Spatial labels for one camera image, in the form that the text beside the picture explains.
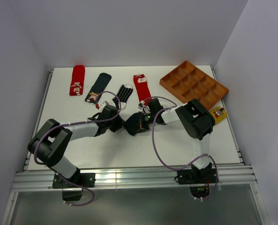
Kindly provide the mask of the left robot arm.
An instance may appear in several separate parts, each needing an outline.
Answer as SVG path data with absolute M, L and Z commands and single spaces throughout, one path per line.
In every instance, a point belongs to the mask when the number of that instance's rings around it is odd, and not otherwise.
M 49 119 L 28 144 L 28 151 L 44 165 L 63 176 L 63 182 L 75 187 L 80 181 L 80 170 L 72 164 L 64 153 L 70 141 L 85 137 L 97 137 L 107 130 L 113 133 L 122 128 L 125 121 L 112 105 L 106 105 L 86 121 L 60 124 Z

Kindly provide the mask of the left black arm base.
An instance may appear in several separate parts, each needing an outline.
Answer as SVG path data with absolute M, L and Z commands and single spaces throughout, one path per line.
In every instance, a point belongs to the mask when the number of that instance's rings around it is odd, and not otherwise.
M 59 174 L 55 174 L 53 178 L 53 189 L 62 189 L 62 200 L 66 204 L 72 206 L 83 206 L 93 202 L 95 198 L 94 192 L 90 189 L 95 186 L 95 173 L 80 173 L 76 176 L 76 179 L 71 181 Z M 91 199 L 85 203 L 75 203 L 79 201 L 84 192 L 91 193 Z

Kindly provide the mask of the plain navy ankle sock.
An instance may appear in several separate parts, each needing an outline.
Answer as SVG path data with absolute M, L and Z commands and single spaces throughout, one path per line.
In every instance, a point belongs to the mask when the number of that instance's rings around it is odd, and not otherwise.
M 144 131 L 142 124 L 142 113 L 136 112 L 125 121 L 124 128 L 131 136 L 135 136 Z

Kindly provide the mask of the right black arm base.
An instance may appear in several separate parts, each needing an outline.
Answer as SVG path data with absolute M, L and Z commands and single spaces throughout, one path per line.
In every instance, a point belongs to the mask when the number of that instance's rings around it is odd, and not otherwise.
M 189 188 L 190 193 L 194 198 L 201 200 L 210 195 L 210 184 L 217 185 L 219 179 L 216 170 L 210 164 L 201 170 L 195 166 L 188 170 L 179 170 L 174 181 L 179 185 L 197 185 Z

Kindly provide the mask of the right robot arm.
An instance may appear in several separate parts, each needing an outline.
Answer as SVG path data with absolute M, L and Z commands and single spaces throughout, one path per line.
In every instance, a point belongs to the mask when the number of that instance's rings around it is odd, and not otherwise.
M 173 106 L 168 108 L 164 108 L 160 104 L 160 99 L 172 102 L 165 97 L 158 96 L 149 97 L 140 102 L 139 106 L 143 107 L 144 103 L 148 101 L 150 112 L 144 113 L 141 111 L 138 113 L 138 127 L 136 132 L 143 133 L 152 128 L 152 145 L 161 164 L 173 171 L 180 171 L 193 165 L 195 169 L 192 171 L 192 179 L 198 183 L 203 182 L 208 177 L 206 168 L 215 162 L 210 155 L 210 136 L 215 125 L 213 116 L 195 98 L 180 106 L 173 103 Z M 181 122 L 190 137 L 194 157 L 191 162 L 181 168 L 171 167 L 161 159 L 154 140 L 155 124 L 167 125 L 178 121 Z

